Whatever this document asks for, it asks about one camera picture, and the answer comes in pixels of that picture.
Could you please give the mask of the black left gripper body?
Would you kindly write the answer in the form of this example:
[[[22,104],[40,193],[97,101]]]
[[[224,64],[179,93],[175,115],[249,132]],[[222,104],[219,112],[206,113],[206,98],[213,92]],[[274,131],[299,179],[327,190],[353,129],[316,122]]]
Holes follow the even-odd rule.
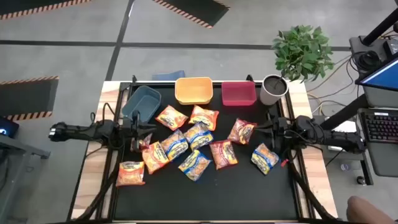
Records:
[[[123,118],[123,130],[127,137],[131,138],[131,151],[139,151],[138,125],[140,121],[140,112],[134,110],[131,117]]]

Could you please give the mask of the red beef ramen packet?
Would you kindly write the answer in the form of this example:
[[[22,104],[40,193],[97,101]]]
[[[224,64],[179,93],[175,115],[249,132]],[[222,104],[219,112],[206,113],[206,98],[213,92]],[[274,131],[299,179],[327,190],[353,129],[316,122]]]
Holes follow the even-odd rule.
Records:
[[[150,145],[151,137],[152,137],[152,133],[148,134],[144,139],[132,138],[130,151],[131,152],[141,152],[145,149],[148,149],[149,145]]]
[[[228,140],[237,144],[249,144],[249,140],[256,126],[256,123],[237,118],[228,136]]]
[[[216,170],[238,164],[232,142],[229,140],[217,141],[210,144]]]

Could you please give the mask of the orange chicken ramen packet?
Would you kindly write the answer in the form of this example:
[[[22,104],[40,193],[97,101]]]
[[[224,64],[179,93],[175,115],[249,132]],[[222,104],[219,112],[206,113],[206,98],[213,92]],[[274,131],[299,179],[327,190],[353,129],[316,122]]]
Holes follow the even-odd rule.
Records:
[[[169,159],[162,149],[161,143],[158,141],[142,151],[142,158],[148,168],[149,174],[153,174],[169,163]]]
[[[188,116],[168,105],[155,119],[172,131],[175,131],[183,126],[188,119]]]
[[[188,123],[197,124],[202,122],[206,125],[208,130],[214,131],[216,129],[216,120],[218,115],[219,111],[207,110],[195,105]]]
[[[144,185],[144,162],[126,161],[119,164],[116,186]]]

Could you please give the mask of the blue soy sauce ramen packet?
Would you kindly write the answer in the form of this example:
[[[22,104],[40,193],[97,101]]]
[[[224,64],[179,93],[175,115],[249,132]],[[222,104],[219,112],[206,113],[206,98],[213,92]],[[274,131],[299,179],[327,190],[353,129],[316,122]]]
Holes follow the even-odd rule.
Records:
[[[176,159],[189,147],[187,139],[179,129],[176,129],[172,135],[170,135],[160,144],[169,161]]]
[[[212,162],[204,153],[194,150],[180,165],[179,169],[192,181],[197,181]]]
[[[214,140],[213,134],[203,122],[192,126],[184,133],[184,136],[190,145],[190,149],[193,151],[210,144]]]
[[[262,143],[253,151],[251,162],[254,163],[264,175],[267,175],[279,162],[279,156]]]

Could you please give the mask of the blue plastic bin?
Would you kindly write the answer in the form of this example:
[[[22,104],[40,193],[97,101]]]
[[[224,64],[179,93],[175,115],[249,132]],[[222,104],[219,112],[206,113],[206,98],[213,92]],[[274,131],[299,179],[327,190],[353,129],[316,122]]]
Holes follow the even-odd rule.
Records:
[[[123,116],[132,118],[133,112],[138,111],[140,120],[148,122],[158,110],[161,102],[161,94],[146,85],[140,86],[126,102],[121,112]]]

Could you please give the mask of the grey cylindrical cup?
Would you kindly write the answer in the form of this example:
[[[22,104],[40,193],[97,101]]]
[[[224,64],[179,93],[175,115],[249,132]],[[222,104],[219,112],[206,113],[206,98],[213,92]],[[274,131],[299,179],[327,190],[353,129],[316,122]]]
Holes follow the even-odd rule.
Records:
[[[267,75],[262,81],[260,90],[260,101],[270,106],[277,103],[288,92],[289,87],[286,80],[278,75]]]

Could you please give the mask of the red plastic bin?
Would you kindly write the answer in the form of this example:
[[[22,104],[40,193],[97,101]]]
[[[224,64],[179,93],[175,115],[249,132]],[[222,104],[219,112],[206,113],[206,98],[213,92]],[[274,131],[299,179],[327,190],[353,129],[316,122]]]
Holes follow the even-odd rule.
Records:
[[[221,84],[222,102],[225,106],[250,106],[257,100],[255,83],[223,82]]]

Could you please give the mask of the yellow plastic bin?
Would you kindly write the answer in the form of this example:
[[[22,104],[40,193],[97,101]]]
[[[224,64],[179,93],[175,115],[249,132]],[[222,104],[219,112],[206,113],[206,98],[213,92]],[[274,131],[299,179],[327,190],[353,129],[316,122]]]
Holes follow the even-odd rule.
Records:
[[[213,80],[209,77],[179,78],[175,81],[175,98],[181,105],[206,105],[213,97]]]

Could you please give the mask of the white paper sheet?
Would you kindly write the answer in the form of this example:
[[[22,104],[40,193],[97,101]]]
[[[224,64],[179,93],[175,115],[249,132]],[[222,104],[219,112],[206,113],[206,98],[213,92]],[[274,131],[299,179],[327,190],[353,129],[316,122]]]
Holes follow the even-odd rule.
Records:
[[[333,129],[336,132],[344,132],[344,133],[356,133],[357,125],[354,121],[344,121],[337,127]]]

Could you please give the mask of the black slanted stand pole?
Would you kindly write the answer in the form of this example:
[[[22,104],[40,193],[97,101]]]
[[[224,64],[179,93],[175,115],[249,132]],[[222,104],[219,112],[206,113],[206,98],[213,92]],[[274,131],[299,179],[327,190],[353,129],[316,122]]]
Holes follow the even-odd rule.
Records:
[[[356,115],[359,109],[367,108],[368,106],[369,103],[366,95],[362,94],[357,99],[352,101],[349,105],[345,106],[342,110],[322,122],[320,126],[327,131],[335,129],[341,123],[344,123],[345,121]]]

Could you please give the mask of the green leafy plant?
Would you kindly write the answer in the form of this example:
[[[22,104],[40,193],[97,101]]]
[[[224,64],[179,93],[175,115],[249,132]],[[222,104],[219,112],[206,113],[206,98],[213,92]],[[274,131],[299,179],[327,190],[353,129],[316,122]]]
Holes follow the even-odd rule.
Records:
[[[298,25],[280,30],[273,40],[272,50],[276,56],[276,70],[290,81],[315,81],[334,68],[329,38],[320,26]]]

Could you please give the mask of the black table mat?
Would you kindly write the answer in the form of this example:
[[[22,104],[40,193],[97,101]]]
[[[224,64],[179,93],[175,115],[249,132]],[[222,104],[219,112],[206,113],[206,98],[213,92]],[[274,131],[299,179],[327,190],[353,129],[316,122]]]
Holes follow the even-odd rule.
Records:
[[[174,85],[150,86],[162,95],[160,108],[149,121],[157,126],[151,142],[163,141],[173,131],[155,120],[167,105],[190,116],[192,105],[183,106],[175,99]],[[202,107],[219,111],[215,141],[226,140],[237,118],[257,124],[267,121],[268,113],[280,116],[279,105],[265,106],[258,101],[251,106],[224,106],[221,84],[215,84],[213,98]],[[264,143],[272,148],[272,139],[253,132],[248,145],[233,144],[238,164],[219,170],[209,146],[200,148],[212,162],[197,181],[190,180],[178,166],[191,154],[191,149],[163,168],[144,174],[144,185],[118,187],[113,220],[117,221],[177,221],[177,220],[296,220],[295,192],[287,166],[276,165],[264,175],[251,162],[255,148]]]

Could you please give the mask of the black keyboard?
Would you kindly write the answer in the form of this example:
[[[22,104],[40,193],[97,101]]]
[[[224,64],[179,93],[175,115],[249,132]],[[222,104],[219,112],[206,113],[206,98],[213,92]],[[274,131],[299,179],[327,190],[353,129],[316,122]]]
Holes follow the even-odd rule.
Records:
[[[398,110],[363,109],[359,117],[368,142],[398,144]]]

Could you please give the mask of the black hazard-striped floor mat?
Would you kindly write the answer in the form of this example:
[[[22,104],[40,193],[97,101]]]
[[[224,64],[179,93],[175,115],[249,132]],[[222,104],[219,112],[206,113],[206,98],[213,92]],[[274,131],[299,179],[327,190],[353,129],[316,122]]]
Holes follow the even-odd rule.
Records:
[[[60,77],[39,77],[0,82],[0,117],[11,121],[48,118]]]
[[[212,29],[229,11],[229,6],[217,0],[152,1],[207,29]]]
[[[0,20],[74,6],[92,0],[0,0]]]

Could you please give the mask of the black device with blue light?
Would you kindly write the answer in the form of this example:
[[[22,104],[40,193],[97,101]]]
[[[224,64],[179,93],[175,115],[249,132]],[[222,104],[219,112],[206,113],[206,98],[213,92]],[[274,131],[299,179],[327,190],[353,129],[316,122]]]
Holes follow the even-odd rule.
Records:
[[[0,134],[8,136],[10,138],[15,138],[18,129],[19,124],[6,118],[0,117]]]

